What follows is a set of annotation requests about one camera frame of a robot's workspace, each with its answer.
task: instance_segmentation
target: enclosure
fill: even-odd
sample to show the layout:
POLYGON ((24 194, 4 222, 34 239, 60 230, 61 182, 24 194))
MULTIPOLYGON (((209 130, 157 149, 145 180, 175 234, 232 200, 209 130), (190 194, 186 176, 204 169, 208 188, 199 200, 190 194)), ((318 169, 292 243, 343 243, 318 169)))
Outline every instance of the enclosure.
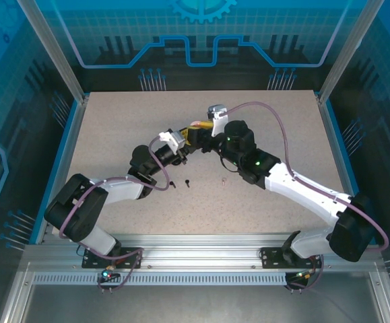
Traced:
MULTIPOLYGON (((284 160, 272 114, 230 118, 284 160)), ((390 322, 390 0, 1 0, 0 322, 39 320, 390 322), (325 223, 197 152, 169 168, 175 188, 101 212, 144 248, 102 295, 48 204, 72 175, 124 176, 138 145, 250 101, 277 110, 298 173, 368 197, 388 249, 326 254, 316 288, 291 295, 258 253, 325 223)))

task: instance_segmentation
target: black wire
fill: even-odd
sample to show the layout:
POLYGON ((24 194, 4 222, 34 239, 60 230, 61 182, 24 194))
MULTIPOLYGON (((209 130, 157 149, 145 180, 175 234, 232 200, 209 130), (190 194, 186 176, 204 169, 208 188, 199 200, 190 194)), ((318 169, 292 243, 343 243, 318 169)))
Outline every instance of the black wire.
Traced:
POLYGON ((80 244, 78 245, 78 248, 76 248, 76 254, 77 254, 78 256, 80 256, 80 257, 84 257, 84 255, 78 254, 79 248, 81 248, 81 245, 80 245, 80 244))
POLYGON ((226 165, 223 162, 223 157, 220 156, 220 163, 222 163, 222 166, 225 167, 226 170, 228 170, 231 173, 238 173, 238 170, 230 170, 229 168, 226 167, 226 165))

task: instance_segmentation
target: black cover plate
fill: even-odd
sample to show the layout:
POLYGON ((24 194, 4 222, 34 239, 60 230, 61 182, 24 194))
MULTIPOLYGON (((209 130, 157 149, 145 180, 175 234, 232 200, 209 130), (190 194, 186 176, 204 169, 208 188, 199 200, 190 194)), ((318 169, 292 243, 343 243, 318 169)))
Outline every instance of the black cover plate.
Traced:
MULTIPOLYGON (((128 254, 132 251, 135 251, 139 249, 138 247, 136 248, 126 248, 126 247, 121 247, 121 256, 124 254, 128 254)), ((122 261, 117 265, 117 268, 121 269, 130 269, 133 266, 133 263, 136 260, 137 254, 134 254, 133 256, 127 257, 125 261, 122 261)), ((135 266, 135 269, 141 268, 141 260, 137 263, 135 266)), ((107 266, 111 265, 111 260, 103 259, 98 257, 95 254, 92 254, 90 251, 87 249, 84 250, 84 258, 82 260, 82 268, 93 268, 93 269, 105 269, 107 266)))
MULTIPOLYGON (((289 265, 283 259, 283 252, 280 247, 275 248, 261 248, 259 251, 259 257, 262 260, 263 269, 312 269, 313 263, 310 259, 299 259, 296 261, 295 266, 289 265)), ((321 268, 321 261, 316 260, 316 268, 321 268)))

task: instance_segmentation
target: speckled tabletop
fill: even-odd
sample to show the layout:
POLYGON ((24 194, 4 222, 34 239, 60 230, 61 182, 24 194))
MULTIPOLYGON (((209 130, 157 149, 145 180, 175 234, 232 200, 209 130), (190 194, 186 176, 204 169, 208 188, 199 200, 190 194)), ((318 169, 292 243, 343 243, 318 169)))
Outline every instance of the speckled tabletop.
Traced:
MULTIPOLYGON (((232 108, 262 101, 284 122, 292 168, 334 190, 342 186, 312 91, 98 92, 91 93, 69 177, 124 176, 133 149, 168 128, 206 119, 208 106, 232 108)), ((284 158, 273 115, 260 107, 239 110, 259 148, 284 158)), ((325 224, 310 211, 225 170, 215 153, 200 151, 187 165, 167 167, 176 189, 153 191, 146 199, 103 208, 98 223, 112 234, 249 234, 291 232, 325 224), (185 180, 190 180, 190 188, 185 180)), ((163 174, 154 176, 164 186, 163 174)))

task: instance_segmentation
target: gear logo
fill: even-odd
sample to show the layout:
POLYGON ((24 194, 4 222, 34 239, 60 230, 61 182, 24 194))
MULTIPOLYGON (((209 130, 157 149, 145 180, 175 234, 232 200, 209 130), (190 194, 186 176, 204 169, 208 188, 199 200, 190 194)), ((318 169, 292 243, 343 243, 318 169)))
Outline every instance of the gear logo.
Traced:
POLYGON ((19 7, 16 0, 0 0, 0 29, 7 34, 19 19, 19 7))
POLYGON ((222 14, 229 13, 236 0, 170 0, 170 5, 174 13, 181 14, 181 19, 203 24, 205 20, 211 23, 215 18, 222 19, 222 14))

